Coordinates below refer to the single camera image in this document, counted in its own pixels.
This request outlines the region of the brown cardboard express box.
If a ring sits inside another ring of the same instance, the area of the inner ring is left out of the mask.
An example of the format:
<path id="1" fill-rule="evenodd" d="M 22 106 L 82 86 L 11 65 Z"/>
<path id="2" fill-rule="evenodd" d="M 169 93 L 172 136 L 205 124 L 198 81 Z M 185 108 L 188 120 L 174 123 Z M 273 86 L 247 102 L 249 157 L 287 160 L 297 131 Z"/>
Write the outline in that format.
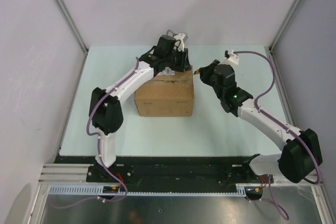
<path id="1" fill-rule="evenodd" d="M 159 74 L 134 94 L 140 116 L 188 117 L 194 109 L 193 71 Z"/>

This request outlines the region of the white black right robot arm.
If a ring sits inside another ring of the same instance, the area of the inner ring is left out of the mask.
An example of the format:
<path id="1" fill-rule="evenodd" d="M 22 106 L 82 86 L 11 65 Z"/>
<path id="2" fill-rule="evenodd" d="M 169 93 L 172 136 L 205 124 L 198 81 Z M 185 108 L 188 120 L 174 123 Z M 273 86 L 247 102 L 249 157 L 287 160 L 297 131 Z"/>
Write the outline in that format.
<path id="1" fill-rule="evenodd" d="M 301 130 L 270 115 L 259 107 L 256 99 L 238 87 L 234 68 L 214 60 L 194 72 L 200 80 L 213 88 L 225 112 L 250 123 L 266 135 L 281 151 L 277 155 L 256 154 L 242 169 L 243 179 L 254 183 L 261 175 L 282 175 L 293 183 L 307 180 L 315 171 L 316 183 L 322 181 L 319 166 L 322 155 L 316 132 Z"/>

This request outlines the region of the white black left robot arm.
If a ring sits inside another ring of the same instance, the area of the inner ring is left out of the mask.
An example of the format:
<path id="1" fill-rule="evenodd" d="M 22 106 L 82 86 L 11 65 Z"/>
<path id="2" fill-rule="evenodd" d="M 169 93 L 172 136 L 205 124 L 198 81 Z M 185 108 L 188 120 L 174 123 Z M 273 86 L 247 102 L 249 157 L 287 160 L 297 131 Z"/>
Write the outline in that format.
<path id="1" fill-rule="evenodd" d="M 112 164 L 116 161 L 116 132 L 124 120 L 123 104 L 141 85 L 166 68 L 175 72 L 191 69 L 185 47 L 187 38 L 186 33 L 168 30 L 156 45 L 136 59 L 135 66 L 124 77 L 105 89 L 92 91 L 86 132 L 98 137 L 96 161 L 100 167 L 97 174 L 103 181 L 110 182 L 116 175 Z"/>

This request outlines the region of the white shipping label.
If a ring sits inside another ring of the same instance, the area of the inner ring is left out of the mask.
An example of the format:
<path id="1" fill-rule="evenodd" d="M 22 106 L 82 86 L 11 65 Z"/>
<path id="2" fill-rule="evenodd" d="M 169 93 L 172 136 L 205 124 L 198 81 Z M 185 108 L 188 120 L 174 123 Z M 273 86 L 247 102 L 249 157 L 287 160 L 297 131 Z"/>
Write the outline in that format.
<path id="1" fill-rule="evenodd" d="M 169 67 L 166 67 L 162 72 L 161 72 L 162 75 L 167 75 L 167 76 L 173 76 L 175 75 L 175 71 L 172 70 L 171 68 Z"/>

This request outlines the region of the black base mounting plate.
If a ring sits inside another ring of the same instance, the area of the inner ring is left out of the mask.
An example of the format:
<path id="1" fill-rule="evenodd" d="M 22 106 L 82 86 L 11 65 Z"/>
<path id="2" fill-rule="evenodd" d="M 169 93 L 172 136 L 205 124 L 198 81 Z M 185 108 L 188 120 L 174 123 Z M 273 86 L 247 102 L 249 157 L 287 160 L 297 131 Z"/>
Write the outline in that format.
<path id="1" fill-rule="evenodd" d="M 228 184 L 258 183 L 248 156 L 153 157 L 118 156 L 108 170 L 125 184 L 138 178 L 217 178 Z"/>

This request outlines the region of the right aluminium frame post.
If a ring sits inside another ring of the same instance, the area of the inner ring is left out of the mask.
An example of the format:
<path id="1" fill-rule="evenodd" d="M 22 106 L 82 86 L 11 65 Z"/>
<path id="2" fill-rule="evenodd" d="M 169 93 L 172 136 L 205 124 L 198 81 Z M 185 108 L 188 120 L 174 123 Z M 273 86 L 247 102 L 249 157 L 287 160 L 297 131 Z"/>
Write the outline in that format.
<path id="1" fill-rule="evenodd" d="M 273 38 L 272 42 L 270 43 L 268 49 L 270 52 L 275 51 L 276 47 L 278 46 L 280 40 L 282 39 L 283 35 L 285 34 L 286 30 L 289 28 L 292 20 L 296 16 L 299 8 L 303 4 L 304 0 L 293 0 L 289 10 L 287 11 L 284 20 L 282 21 L 279 29 L 276 32 L 275 37 Z"/>

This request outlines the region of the aluminium frame post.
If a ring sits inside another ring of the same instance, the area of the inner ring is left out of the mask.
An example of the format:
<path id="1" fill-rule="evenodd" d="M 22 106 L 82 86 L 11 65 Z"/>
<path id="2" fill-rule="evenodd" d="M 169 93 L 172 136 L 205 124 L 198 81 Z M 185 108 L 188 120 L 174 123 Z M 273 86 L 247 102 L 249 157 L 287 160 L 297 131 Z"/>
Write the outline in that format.
<path id="1" fill-rule="evenodd" d="M 299 8 L 303 4 L 304 0 L 293 0 L 289 10 L 287 11 L 284 20 L 282 21 L 279 29 L 276 32 L 275 37 L 273 38 L 272 42 L 270 43 L 268 49 L 270 52 L 275 51 L 276 47 L 278 46 L 280 40 L 282 39 L 283 35 L 285 34 L 286 30 L 289 28 L 292 20 L 296 16 Z"/>
<path id="2" fill-rule="evenodd" d="M 74 37 L 76 43 L 78 44 L 79 48 L 81 49 L 81 51 L 87 55 L 88 53 L 88 47 L 86 46 L 77 25 L 75 24 L 64 0 L 54 0 L 61 16 L 63 17 L 66 25 L 68 26 L 72 36 Z"/>

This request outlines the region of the left aluminium frame post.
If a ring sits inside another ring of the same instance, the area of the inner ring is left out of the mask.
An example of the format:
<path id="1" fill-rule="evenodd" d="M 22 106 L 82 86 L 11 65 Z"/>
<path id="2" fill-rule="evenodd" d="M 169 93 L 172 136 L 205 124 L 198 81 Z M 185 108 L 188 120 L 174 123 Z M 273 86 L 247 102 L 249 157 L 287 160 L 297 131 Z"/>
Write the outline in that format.
<path id="1" fill-rule="evenodd" d="M 74 37 L 76 43 L 78 44 L 79 48 L 81 49 L 81 51 L 87 55 L 88 53 L 88 47 L 86 46 L 77 25 L 75 24 L 64 0 L 54 0 L 61 16 L 63 17 L 66 25 L 68 26 L 72 36 Z"/>

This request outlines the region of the aluminium frame rail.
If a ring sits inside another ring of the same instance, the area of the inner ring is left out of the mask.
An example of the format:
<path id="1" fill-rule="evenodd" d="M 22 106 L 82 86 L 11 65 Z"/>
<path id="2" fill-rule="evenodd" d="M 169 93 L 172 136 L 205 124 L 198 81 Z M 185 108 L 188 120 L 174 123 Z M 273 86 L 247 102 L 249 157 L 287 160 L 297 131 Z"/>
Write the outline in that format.
<path id="1" fill-rule="evenodd" d="M 38 182 L 48 185 L 85 184 L 89 164 L 44 164 Z"/>

